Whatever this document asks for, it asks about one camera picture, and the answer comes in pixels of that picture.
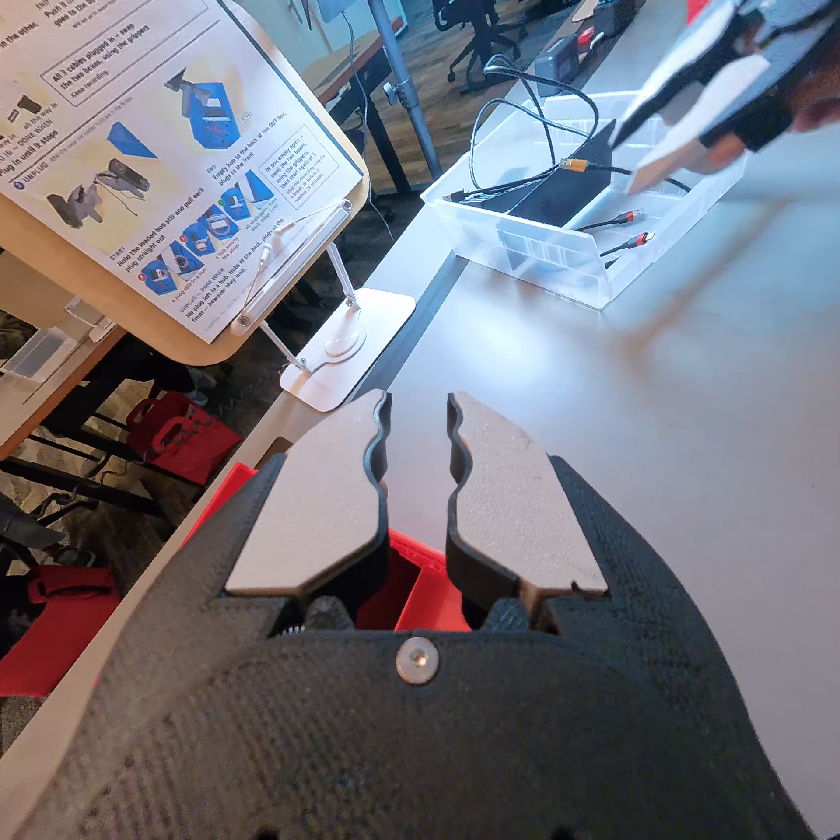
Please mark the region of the grey metal pole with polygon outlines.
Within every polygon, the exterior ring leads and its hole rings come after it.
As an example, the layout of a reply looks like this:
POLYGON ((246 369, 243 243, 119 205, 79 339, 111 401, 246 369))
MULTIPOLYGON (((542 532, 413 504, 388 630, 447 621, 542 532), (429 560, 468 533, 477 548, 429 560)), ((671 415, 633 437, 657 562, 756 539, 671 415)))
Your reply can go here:
POLYGON ((383 1, 367 1, 377 30, 382 38, 385 55, 391 65, 396 85, 396 98, 406 110, 413 125, 432 182, 443 174, 431 133, 427 127, 417 89, 406 66, 402 51, 383 1))

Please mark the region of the clear plastic bin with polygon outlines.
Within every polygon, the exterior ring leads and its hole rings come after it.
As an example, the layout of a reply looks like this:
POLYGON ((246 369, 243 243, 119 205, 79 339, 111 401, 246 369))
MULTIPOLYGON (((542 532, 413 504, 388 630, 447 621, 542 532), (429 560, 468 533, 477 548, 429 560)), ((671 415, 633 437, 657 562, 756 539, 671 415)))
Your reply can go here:
POLYGON ((743 177, 745 159, 714 175, 678 171, 651 190, 627 195, 637 164, 667 134, 660 117, 648 120, 612 151, 612 182, 562 227, 530 222, 445 200, 471 191, 523 180, 544 181, 565 167, 610 121, 634 91, 542 101, 550 125, 539 121, 531 101, 513 108, 423 194, 457 256, 519 280, 603 309, 701 221, 743 177))

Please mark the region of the black office chair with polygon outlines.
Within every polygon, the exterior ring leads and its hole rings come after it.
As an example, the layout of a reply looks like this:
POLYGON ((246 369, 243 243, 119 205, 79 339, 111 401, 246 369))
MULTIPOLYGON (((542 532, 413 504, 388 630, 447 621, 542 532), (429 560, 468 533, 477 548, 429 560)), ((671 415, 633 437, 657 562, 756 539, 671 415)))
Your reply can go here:
POLYGON ((519 42, 507 37, 506 33, 516 31, 519 36, 525 36, 527 31, 516 24, 502 24, 495 1, 447 2, 437 10, 435 16, 436 26, 442 32, 458 25, 462 28, 469 26, 472 29, 471 40, 452 59, 447 75, 448 82, 455 83, 456 68, 464 59, 469 60, 465 70, 465 85, 461 90, 464 95, 502 82, 501 76, 494 73, 486 76, 484 71, 481 71, 480 79, 473 78, 473 69, 476 67, 477 60, 480 60, 481 66, 484 67, 493 55, 493 46, 507 50, 513 60, 519 60, 522 56, 519 42))

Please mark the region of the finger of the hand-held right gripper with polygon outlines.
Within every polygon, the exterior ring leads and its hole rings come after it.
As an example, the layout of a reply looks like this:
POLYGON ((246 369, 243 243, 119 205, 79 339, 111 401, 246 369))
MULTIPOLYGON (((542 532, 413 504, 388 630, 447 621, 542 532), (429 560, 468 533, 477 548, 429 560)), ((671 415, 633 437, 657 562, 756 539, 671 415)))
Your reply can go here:
POLYGON ((734 60, 742 2, 715 1, 688 26, 650 73, 616 122, 611 147, 617 149, 648 119, 659 116, 672 128, 695 105, 719 69, 734 60))
POLYGON ((655 187, 680 169, 689 169, 706 154, 700 136, 769 68, 763 55, 728 63, 711 79, 687 113, 638 163, 626 186, 627 195, 655 187))

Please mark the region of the red bag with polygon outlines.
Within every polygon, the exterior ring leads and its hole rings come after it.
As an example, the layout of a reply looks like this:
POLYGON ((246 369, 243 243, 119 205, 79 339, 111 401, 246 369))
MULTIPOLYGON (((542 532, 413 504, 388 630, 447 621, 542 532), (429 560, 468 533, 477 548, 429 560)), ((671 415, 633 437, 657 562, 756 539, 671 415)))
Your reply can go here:
POLYGON ((3 578, 1 696, 46 698, 120 601, 105 568, 48 564, 3 578))
POLYGON ((146 466, 204 486, 241 437, 179 392, 146 398, 127 415, 126 445, 146 466))

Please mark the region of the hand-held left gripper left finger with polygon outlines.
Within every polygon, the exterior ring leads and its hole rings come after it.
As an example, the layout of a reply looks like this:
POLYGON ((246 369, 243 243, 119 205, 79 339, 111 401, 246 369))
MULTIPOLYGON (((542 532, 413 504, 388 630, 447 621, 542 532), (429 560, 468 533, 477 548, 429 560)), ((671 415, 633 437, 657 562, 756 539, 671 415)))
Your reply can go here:
POLYGON ((390 561, 382 480, 391 409, 390 393, 373 389, 288 449, 227 593, 308 599, 358 562, 390 561))

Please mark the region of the dark box with red button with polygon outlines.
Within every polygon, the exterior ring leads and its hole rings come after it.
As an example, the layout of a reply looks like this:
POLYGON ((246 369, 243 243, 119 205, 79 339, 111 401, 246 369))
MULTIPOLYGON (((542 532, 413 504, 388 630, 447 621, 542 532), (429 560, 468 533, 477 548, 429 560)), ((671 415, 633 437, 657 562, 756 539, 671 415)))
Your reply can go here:
POLYGON ((556 39, 533 62, 537 77, 568 83, 580 72, 579 39, 567 35, 556 39))

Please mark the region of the grey multi-port usb hub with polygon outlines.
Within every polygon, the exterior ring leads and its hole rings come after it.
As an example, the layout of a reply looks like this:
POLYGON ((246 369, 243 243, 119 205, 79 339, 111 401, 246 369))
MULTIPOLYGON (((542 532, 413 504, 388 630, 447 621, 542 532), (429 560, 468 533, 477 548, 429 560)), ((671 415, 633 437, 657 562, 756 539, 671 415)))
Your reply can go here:
POLYGON ((539 184, 540 180, 523 180, 471 191, 457 190, 446 195, 445 200, 504 214, 520 203, 539 184))

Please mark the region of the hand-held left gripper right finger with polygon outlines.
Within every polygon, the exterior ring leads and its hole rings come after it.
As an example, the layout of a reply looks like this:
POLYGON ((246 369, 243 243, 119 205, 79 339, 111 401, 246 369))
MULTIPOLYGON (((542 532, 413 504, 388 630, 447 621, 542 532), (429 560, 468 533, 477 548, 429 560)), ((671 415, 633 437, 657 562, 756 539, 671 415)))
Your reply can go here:
POLYGON ((608 584, 550 457, 467 392, 448 395, 449 579, 467 599, 602 596, 608 584))

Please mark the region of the white metal stand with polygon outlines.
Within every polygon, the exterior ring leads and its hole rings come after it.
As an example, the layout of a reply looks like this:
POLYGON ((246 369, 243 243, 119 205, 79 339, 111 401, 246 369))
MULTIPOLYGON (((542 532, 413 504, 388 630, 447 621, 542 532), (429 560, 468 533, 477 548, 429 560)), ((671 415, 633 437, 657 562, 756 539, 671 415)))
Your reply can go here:
POLYGON ((330 413, 344 402, 416 308, 416 300, 402 293, 353 289, 338 246, 330 244, 327 254, 344 300, 301 352, 294 354, 267 322, 259 325, 287 359, 281 390, 318 413, 330 413))

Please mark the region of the person's right hand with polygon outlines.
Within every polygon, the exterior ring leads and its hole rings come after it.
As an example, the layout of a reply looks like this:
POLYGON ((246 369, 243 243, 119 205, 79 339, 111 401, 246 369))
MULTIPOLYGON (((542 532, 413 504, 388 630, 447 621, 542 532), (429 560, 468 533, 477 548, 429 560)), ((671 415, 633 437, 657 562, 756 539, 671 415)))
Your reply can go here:
POLYGON ((808 133, 838 122, 839 93, 823 93, 797 102, 792 131, 808 133))

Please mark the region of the clear page holder bar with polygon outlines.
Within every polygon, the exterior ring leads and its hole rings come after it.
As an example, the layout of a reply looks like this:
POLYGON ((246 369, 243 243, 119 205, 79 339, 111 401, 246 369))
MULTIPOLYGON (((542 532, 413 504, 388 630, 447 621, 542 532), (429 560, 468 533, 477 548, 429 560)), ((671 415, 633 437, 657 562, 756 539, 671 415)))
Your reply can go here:
POLYGON ((234 336, 246 336, 294 287, 307 267, 333 243, 352 211, 352 202, 345 198, 272 231, 245 303, 229 325, 234 336))

